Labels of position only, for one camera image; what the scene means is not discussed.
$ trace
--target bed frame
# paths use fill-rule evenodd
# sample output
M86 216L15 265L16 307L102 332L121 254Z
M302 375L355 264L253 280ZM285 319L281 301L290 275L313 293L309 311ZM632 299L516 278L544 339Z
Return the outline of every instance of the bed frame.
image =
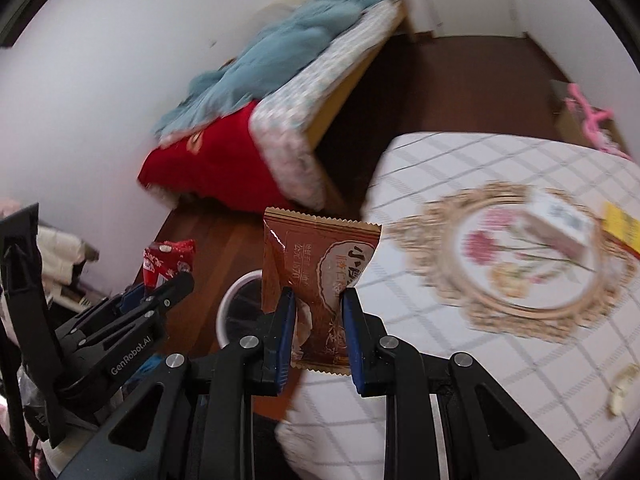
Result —
M306 0L277 0L276 3L285 4L288 6L298 6L304 1ZM400 32L403 34L407 34L409 39L415 42L415 31L409 19L404 0L399 0L398 2L396 2L396 6L398 7L398 15L394 20L393 27L389 31L389 34L375 47L369 49L362 57L360 62L352 67L351 72L349 72L349 74L333 89L333 91L322 103L319 110L316 112L315 117L306 127L306 138L308 139L309 146L312 150L315 150L318 144L320 144L322 137L329 129L329 126L335 119L338 112L341 110L345 101L347 100L353 89L356 87L356 85L359 83L360 79L367 71L369 65L371 65L373 60L376 59L376 56L379 54L382 47L385 46L387 40L392 35ZM343 218L356 218L357 216L359 216L359 211L351 211L347 206L347 203L342 197L340 191L331 180L331 178L327 175L324 167L317 159L316 165L318 166L324 183L324 210L331 215Z

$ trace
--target black cable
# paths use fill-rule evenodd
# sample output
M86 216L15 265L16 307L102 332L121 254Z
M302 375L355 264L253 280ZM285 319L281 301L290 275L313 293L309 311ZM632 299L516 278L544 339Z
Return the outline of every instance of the black cable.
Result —
M22 416L22 399L18 386L17 367L12 366L10 351L12 343L6 336L4 324L0 321L0 374L6 393L7 412L9 413L9 439L15 447L15 452L29 465L29 446L27 444L27 430Z
M31 470L36 473L36 453L38 452L38 443L40 439L37 435L33 435L31 447L29 448L29 458L31 459Z

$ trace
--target brown snack wrapper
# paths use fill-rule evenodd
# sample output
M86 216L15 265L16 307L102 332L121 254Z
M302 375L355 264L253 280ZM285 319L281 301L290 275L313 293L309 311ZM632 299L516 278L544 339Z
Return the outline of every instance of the brown snack wrapper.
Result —
M264 212L262 309L276 309L283 286L296 295L291 364L349 374L340 294L371 261L381 227L283 209Z

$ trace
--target mattress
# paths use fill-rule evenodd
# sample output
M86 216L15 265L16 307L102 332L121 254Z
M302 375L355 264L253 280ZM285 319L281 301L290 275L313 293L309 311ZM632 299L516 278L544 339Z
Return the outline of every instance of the mattress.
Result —
M369 7L310 65L255 107L249 130L280 191L314 210L324 207L324 186L305 128L327 96L392 31L399 9L390 0Z

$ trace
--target yellow box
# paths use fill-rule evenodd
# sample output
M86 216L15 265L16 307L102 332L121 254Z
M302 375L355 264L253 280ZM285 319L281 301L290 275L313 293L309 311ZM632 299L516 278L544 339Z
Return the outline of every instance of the yellow box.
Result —
M636 253L640 253L640 222L611 202L605 204L602 229Z

